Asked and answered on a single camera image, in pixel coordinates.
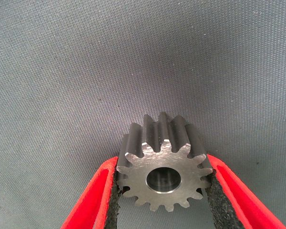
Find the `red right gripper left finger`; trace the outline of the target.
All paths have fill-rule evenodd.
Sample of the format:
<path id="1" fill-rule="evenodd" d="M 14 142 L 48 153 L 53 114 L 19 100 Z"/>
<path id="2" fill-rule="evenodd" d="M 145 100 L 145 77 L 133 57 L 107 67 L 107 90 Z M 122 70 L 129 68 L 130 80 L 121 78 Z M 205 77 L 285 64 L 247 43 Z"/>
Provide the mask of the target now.
<path id="1" fill-rule="evenodd" d="M 103 162 L 73 206 L 62 229 L 104 229 L 109 219 L 110 200 L 118 157 Z"/>

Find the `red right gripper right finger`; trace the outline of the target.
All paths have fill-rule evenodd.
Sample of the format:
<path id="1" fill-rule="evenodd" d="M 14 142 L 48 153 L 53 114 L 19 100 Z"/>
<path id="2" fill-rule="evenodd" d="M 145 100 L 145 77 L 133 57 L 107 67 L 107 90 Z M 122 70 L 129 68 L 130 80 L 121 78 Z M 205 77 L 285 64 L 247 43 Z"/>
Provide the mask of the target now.
<path id="1" fill-rule="evenodd" d="M 217 229 L 285 229 L 286 226 L 219 158 L 207 155 L 214 169 L 207 189 Z"/>

